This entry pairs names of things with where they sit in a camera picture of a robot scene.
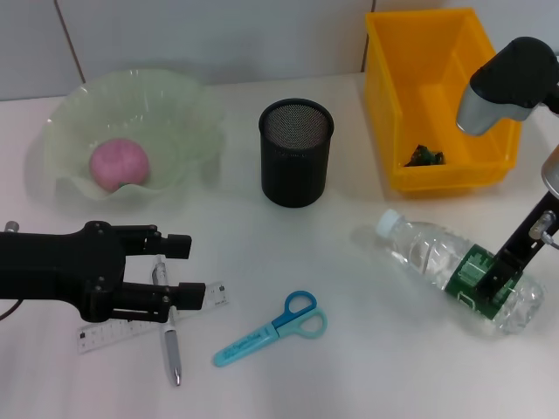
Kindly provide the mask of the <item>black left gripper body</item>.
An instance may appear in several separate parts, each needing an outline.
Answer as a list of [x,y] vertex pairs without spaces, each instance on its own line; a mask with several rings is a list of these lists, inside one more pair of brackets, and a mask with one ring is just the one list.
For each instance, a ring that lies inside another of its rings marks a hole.
[[88,222],[74,233],[1,234],[1,298],[55,300],[74,306],[88,322],[114,314],[126,254],[113,228]]

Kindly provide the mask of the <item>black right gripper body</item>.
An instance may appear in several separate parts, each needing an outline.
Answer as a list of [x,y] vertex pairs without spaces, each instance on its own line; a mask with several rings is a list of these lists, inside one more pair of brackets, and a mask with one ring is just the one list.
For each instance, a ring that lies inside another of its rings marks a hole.
[[524,270],[544,245],[542,233],[547,232],[553,236],[557,231],[558,199],[547,192],[497,252],[496,257],[518,260]]

